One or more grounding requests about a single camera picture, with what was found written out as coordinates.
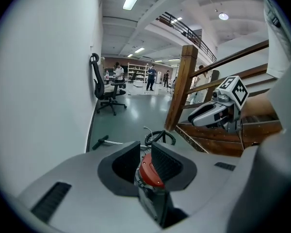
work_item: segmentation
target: staircase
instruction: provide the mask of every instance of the staircase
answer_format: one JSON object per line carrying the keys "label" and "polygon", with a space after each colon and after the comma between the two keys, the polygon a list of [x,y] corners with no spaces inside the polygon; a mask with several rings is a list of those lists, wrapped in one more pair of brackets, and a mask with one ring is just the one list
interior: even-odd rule
{"label": "staircase", "polygon": [[[197,49],[193,45],[183,46],[180,69],[175,85],[173,99],[165,121],[165,128],[169,131],[176,130],[197,151],[237,157],[241,156],[243,149],[253,144],[260,144],[268,136],[280,132],[282,127],[276,115],[244,118],[242,120],[242,137],[236,133],[227,133],[221,128],[196,127],[188,121],[179,122],[183,110],[197,108],[202,104],[185,105],[188,94],[208,89],[205,101],[209,101],[211,100],[213,90],[225,79],[218,79],[219,75],[216,73],[212,76],[210,83],[203,84],[195,88],[190,88],[193,77],[202,75],[209,70],[213,70],[219,66],[242,58],[256,51],[265,49],[268,46],[268,41],[258,43],[197,71],[195,71],[198,54]],[[267,64],[263,64],[246,71],[235,73],[234,76],[239,76],[241,79],[245,80],[264,74],[266,73],[266,70]],[[268,82],[275,82],[275,79],[251,83],[248,84],[247,87],[261,85]],[[267,89],[251,92],[249,96],[255,96],[266,91]]]}
{"label": "staircase", "polygon": [[[260,144],[268,136],[282,130],[279,120],[274,120],[271,116],[268,118],[271,120],[264,119],[266,117],[243,120],[242,139],[245,148]],[[196,127],[185,122],[178,123],[175,130],[197,151],[235,157],[240,157],[243,153],[239,135],[236,133],[228,133],[220,128]]]}

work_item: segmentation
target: round ceiling light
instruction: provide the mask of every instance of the round ceiling light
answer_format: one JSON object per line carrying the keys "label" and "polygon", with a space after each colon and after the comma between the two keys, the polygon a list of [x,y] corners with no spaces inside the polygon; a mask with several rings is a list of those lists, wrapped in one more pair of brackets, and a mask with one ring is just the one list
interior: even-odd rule
{"label": "round ceiling light", "polygon": [[225,14],[225,13],[220,13],[220,14],[219,14],[219,18],[220,18],[221,20],[227,20],[227,19],[228,19],[228,15]]}

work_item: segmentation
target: person standing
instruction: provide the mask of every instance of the person standing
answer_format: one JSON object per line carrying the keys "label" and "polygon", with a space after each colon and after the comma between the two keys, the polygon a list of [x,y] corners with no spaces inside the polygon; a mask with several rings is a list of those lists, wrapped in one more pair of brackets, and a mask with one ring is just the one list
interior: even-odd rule
{"label": "person standing", "polygon": [[146,84],[146,90],[149,89],[150,86],[150,91],[153,91],[153,84],[154,84],[154,80],[155,80],[155,74],[156,74],[156,70],[154,69],[154,64],[151,65],[151,68],[147,71],[148,77],[147,77],[147,84]]}
{"label": "person standing", "polygon": [[169,70],[164,74],[164,87],[166,87],[166,83],[168,87],[168,80],[169,80]]}
{"label": "person standing", "polygon": [[123,83],[123,75],[124,75],[124,69],[120,66],[120,64],[118,62],[115,63],[115,83]]}
{"label": "person standing", "polygon": [[[200,74],[199,76],[196,77],[193,88],[198,87],[200,85],[206,84],[209,81],[211,75],[208,75],[208,72],[204,72],[203,74]],[[187,98],[187,101],[190,102],[190,104],[196,104],[196,103],[201,103],[203,102],[204,95],[207,93],[208,89],[203,90],[203,91],[198,91],[194,95],[192,94]]]}

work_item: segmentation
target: black office chair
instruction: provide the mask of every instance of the black office chair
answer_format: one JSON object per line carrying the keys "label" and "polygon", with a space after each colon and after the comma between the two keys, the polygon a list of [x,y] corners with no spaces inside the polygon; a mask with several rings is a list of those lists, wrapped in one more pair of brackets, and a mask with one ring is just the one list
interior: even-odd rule
{"label": "black office chair", "polygon": [[130,79],[130,81],[128,81],[128,83],[133,83],[134,80],[136,79],[136,76],[137,76],[137,72],[134,72],[134,73],[132,74],[132,78]]}
{"label": "black office chair", "polygon": [[111,85],[114,86],[114,91],[113,92],[105,92],[105,86],[103,83],[103,80],[101,78],[101,75],[99,73],[99,69],[98,69],[98,65],[97,62],[99,60],[99,56],[96,53],[92,53],[92,56],[90,57],[90,64],[93,66],[97,81],[95,80],[95,96],[99,99],[99,100],[108,100],[107,102],[101,102],[100,105],[101,107],[99,109],[96,110],[97,113],[100,112],[100,110],[102,108],[105,108],[107,106],[110,106],[112,111],[113,111],[113,115],[116,116],[116,112],[113,108],[114,105],[122,105],[124,106],[124,108],[126,109],[127,106],[125,104],[122,103],[118,103],[117,101],[112,101],[112,99],[115,99],[116,96],[120,96],[125,94],[126,92],[123,90],[119,90],[119,93],[117,93],[117,88],[119,85],[125,85],[125,83],[112,83]]}

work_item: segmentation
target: gray floor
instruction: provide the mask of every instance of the gray floor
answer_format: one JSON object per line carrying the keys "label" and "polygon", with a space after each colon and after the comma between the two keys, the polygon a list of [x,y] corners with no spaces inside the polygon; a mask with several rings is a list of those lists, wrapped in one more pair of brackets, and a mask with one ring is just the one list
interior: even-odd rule
{"label": "gray floor", "polygon": [[[164,129],[171,96],[122,95],[117,97],[117,101],[126,104],[127,109],[124,109],[123,106],[116,106],[117,115],[113,116],[111,107],[107,107],[95,115],[90,150],[98,139],[105,135],[109,135],[110,141],[140,141],[141,144],[144,144],[145,135],[150,133],[148,129],[144,129],[144,126],[147,126],[152,131]],[[183,113],[180,121],[185,120],[188,113]],[[171,132],[171,134],[176,139],[175,146],[184,150],[194,150],[178,133]]]}
{"label": "gray floor", "polygon": [[146,83],[144,83],[143,87],[135,87],[132,83],[126,83],[126,96],[129,95],[166,95],[172,96],[170,94],[170,88],[167,91],[167,87],[164,87],[162,84],[155,83],[153,84],[153,90],[146,90]]}

